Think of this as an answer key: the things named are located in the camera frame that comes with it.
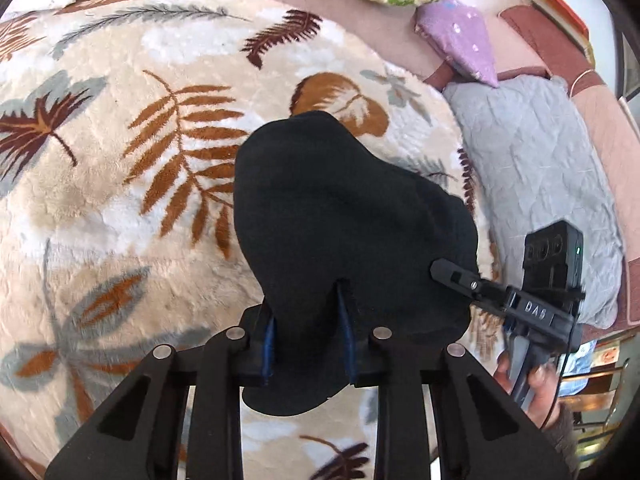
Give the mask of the right hand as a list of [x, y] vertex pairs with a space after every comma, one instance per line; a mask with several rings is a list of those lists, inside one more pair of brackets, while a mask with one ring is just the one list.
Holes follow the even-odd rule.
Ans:
[[[508, 376], [509, 367], [509, 353], [503, 351], [498, 357], [494, 378], [507, 393], [513, 388]], [[528, 375], [529, 392], [533, 399], [525, 413], [539, 429], [550, 428], [560, 416], [561, 408], [555, 397], [558, 383], [559, 376], [552, 363], [538, 366]]]

